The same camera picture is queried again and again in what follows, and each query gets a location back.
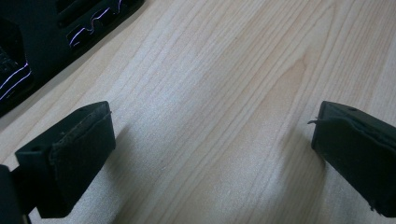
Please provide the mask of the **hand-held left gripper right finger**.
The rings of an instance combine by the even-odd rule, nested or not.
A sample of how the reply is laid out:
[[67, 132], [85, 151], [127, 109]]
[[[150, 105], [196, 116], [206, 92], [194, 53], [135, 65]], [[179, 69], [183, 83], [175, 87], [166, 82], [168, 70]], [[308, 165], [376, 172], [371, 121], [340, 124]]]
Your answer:
[[378, 214], [396, 217], [396, 127], [328, 101], [313, 123], [311, 147]]

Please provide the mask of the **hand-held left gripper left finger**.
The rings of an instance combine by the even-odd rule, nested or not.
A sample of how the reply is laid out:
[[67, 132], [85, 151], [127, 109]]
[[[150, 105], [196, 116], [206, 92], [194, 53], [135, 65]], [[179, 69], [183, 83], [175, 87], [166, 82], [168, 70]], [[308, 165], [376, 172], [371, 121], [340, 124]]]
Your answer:
[[103, 167], [116, 141], [106, 101], [85, 105], [16, 152], [21, 210], [66, 217]]

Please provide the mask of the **black glove with white print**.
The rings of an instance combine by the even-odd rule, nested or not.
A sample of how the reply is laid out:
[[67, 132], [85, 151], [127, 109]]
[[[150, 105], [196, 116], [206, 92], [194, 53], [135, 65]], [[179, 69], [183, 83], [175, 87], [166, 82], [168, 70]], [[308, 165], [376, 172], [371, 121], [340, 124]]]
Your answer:
[[145, 0], [0, 0], [0, 117], [91, 49]]

